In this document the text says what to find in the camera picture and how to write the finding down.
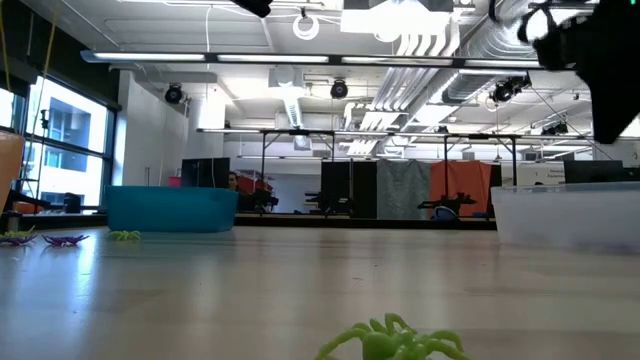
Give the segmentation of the white pipe bundle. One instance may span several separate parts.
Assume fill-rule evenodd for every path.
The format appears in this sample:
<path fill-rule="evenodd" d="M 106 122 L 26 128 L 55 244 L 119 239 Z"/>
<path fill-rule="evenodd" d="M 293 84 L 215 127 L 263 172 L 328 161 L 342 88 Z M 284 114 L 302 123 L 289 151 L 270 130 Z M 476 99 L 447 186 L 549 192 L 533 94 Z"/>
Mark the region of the white pipe bundle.
<path fill-rule="evenodd" d="M 460 24 L 451 17 L 449 23 L 436 35 L 402 35 L 399 55 L 450 56 L 460 45 Z M 389 68 L 369 110 L 402 112 L 426 86 L 433 74 L 427 68 Z"/>

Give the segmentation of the black cabinet panel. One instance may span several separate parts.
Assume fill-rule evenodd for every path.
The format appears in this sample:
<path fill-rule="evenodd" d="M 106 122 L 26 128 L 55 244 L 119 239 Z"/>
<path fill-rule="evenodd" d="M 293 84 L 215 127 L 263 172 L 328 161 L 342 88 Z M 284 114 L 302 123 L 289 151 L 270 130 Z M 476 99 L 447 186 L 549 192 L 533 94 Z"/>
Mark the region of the black cabinet panel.
<path fill-rule="evenodd" d="M 320 192 L 349 198 L 351 218 L 376 219 L 376 173 L 373 161 L 323 162 Z"/>

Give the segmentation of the orange plastic bin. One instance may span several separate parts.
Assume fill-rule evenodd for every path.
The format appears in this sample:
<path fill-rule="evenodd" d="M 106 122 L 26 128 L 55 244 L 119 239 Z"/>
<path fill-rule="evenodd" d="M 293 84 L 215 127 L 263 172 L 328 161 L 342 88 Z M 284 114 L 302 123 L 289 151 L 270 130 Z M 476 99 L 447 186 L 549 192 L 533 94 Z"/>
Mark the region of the orange plastic bin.
<path fill-rule="evenodd" d="M 0 130 L 0 214 L 11 183 L 19 178 L 24 144 L 22 136 Z"/>

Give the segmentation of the grey cloth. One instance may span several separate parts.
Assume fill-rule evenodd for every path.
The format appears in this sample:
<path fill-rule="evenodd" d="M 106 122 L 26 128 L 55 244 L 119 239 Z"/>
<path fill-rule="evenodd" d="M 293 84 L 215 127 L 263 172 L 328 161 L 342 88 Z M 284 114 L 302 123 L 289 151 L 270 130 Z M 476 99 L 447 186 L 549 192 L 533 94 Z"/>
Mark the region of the grey cloth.
<path fill-rule="evenodd" d="M 418 206 L 430 199 L 431 165 L 416 160 L 376 163 L 377 218 L 381 220 L 426 220 Z"/>

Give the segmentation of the silver ventilation duct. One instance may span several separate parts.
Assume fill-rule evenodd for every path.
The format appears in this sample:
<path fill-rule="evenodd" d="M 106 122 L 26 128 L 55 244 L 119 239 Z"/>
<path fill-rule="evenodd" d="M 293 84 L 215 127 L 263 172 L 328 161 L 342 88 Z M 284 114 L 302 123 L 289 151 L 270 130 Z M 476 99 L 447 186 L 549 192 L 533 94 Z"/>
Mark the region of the silver ventilation duct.
<path fill-rule="evenodd" d="M 486 20 L 471 38 L 459 48 L 458 54 L 471 58 L 533 59 L 535 51 L 517 38 L 519 18 L 529 12 L 529 3 L 535 0 L 502 0 L 498 8 L 502 19 L 515 18 L 514 22 L 497 25 Z M 469 101 L 490 86 L 495 75 L 471 75 L 453 70 L 444 72 L 449 86 L 442 93 L 444 103 L 461 104 Z"/>

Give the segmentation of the long LED light bar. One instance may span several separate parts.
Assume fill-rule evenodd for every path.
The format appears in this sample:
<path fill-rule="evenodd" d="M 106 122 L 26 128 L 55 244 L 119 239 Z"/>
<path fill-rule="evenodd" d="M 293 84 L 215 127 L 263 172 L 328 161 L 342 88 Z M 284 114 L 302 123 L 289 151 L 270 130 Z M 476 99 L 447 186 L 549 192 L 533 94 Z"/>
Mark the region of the long LED light bar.
<path fill-rule="evenodd" d="M 201 63 L 541 70 L 536 60 L 440 56 L 295 55 L 275 53 L 100 52 L 83 50 L 87 63 Z"/>

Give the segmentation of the orange cloth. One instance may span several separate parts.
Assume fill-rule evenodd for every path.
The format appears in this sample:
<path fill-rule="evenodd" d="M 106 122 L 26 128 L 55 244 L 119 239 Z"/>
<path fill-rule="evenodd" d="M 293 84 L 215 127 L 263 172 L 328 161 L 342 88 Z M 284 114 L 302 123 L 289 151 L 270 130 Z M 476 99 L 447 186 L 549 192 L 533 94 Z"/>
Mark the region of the orange cloth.
<path fill-rule="evenodd" d="M 443 161 L 430 164 L 430 200 L 439 200 L 448 186 L 448 198 L 458 193 L 469 195 L 474 204 L 462 204 L 461 216 L 486 213 L 490 207 L 493 166 L 480 161 Z"/>

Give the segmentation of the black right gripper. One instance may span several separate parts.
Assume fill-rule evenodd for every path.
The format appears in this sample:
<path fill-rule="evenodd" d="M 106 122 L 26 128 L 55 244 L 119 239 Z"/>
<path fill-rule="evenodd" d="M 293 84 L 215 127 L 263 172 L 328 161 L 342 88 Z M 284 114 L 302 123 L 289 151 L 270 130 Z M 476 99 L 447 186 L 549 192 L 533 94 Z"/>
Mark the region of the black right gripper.
<path fill-rule="evenodd" d="M 590 14 L 559 23 L 549 5 L 541 10 L 548 17 L 548 31 L 532 42 L 539 64 L 576 70 L 591 93 L 594 139 L 615 143 L 640 114 L 640 68 L 604 66 L 640 46 L 640 0 L 600 0 Z"/>

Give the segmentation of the clear plastic bin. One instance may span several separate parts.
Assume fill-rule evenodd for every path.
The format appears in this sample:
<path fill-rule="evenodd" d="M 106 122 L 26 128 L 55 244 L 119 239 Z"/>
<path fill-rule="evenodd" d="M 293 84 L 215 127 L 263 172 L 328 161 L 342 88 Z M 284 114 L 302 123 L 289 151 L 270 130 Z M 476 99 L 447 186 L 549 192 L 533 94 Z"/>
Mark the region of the clear plastic bin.
<path fill-rule="evenodd" d="M 640 253 L 640 182 L 493 187 L 503 244 Z"/>

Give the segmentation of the black aluminium table frame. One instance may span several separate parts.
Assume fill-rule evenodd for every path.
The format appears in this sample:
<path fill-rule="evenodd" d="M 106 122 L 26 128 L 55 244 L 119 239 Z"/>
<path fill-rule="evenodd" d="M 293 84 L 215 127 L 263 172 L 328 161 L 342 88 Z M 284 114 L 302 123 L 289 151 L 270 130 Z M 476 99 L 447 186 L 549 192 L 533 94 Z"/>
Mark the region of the black aluminium table frame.
<path fill-rule="evenodd" d="M 0 232 L 4 232 L 9 220 L 13 221 L 19 230 L 35 227 L 37 231 L 53 229 L 104 227 L 107 217 L 101 214 L 61 214 L 61 215 L 0 215 Z M 271 214 L 238 214 L 235 226 L 255 227 L 311 227 L 311 228 L 354 228 L 354 229 L 411 229 L 411 230 L 469 230 L 495 231 L 497 223 L 484 218 L 470 218 L 459 221 L 430 221 L 430 220 L 377 220 L 341 218 L 338 216 L 276 216 Z"/>

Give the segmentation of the teal plastic bin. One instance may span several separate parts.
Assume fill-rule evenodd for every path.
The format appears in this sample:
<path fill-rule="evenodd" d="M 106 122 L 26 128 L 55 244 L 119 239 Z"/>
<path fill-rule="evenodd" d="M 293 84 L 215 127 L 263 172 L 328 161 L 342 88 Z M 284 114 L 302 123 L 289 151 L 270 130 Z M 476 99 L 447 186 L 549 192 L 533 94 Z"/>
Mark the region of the teal plastic bin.
<path fill-rule="evenodd" d="M 234 226 L 238 198 L 219 188 L 110 186 L 107 226 L 114 231 L 225 232 Z"/>

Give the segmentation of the black tripod stand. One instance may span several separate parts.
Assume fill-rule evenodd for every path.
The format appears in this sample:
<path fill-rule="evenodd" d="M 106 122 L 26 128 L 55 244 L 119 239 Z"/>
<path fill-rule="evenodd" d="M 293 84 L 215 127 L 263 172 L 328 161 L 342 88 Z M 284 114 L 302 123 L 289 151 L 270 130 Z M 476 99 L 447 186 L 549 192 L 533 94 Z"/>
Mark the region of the black tripod stand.
<path fill-rule="evenodd" d="M 40 199 L 40 187 L 41 187 L 41 179 L 42 179 L 42 167 L 44 164 L 44 158 L 46 155 L 46 145 L 45 140 L 48 138 L 49 134 L 49 116 L 48 110 L 41 110 L 41 127 L 42 127 L 42 135 L 40 140 L 40 160 L 38 166 L 38 177 L 37 177 L 37 186 L 36 186 L 36 198 Z"/>

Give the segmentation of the wide black monitor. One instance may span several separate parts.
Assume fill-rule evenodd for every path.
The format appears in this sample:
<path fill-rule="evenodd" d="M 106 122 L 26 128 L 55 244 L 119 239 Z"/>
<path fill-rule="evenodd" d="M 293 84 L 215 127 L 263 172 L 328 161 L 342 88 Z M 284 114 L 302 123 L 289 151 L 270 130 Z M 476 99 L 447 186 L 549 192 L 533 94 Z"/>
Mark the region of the wide black monitor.
<path fill-rule="evenodd" d="M 565 161 L 565 182 L 640 182 L 640 167 L 624 167 L 619 160 Z"/>

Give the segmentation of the white printed sign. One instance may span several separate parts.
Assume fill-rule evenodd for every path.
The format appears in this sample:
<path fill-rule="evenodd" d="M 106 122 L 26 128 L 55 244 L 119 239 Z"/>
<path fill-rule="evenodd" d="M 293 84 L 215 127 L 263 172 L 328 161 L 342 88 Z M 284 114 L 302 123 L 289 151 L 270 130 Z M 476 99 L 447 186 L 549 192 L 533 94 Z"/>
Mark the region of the white printed sign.
<path fill-rule="evenodd" d="M 516 168 L 517 185 L 557 185 L 565 183 L 563 163 L 528 163 Z"/>

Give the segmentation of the large glass window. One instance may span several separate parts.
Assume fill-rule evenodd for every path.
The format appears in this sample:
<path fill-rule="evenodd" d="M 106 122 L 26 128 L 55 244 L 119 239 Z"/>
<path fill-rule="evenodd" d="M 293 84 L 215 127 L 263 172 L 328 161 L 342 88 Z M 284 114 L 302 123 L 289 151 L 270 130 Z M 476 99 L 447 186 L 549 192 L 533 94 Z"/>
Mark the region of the large glass window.
<path fill-rule="evenodd" d="M 0 129 L 25 137 L 20 175 L 10 188 L 37 199 L 41 110 L 49 111 L 49 134 L 38 200 L 61 207 L 69 192 L 83 196 L 83 208 L 98 206 L 110 166 L 114 113 L 42 77 L 25 96 L 0 88 Z"/>

